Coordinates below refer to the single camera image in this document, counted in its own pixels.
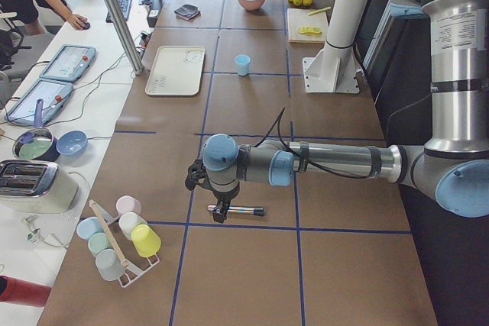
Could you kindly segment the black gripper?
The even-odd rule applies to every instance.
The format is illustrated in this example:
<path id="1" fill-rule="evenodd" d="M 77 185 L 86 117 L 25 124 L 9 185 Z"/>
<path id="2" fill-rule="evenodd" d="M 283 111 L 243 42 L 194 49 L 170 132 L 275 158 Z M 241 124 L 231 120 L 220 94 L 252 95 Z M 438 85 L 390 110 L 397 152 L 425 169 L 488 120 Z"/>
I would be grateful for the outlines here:
<path id="1" fill-rule="evenodd" d="M 221 178 L 217 172 L 207 170 L 201 159 L 197 159 L 187 169 L 185 187 L 193 191 L 197 186 L 211 191 L 216 197 L 217 204 L 212 210 L 212 217 L 215 222 L 223 223 L 232 199 L 240 191 L 239 181 Z"/>

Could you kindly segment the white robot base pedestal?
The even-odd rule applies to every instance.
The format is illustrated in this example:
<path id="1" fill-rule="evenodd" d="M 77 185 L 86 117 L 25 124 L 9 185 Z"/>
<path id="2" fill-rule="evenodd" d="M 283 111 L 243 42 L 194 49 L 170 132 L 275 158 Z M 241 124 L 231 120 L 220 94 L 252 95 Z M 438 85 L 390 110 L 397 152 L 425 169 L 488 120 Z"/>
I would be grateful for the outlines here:
<path id="1" fill-rule="evenodd" d="M 335 0 L 324 47 L 303 58 L 307 93 L 359 93 L 352 53 L 367 1 Z"/>

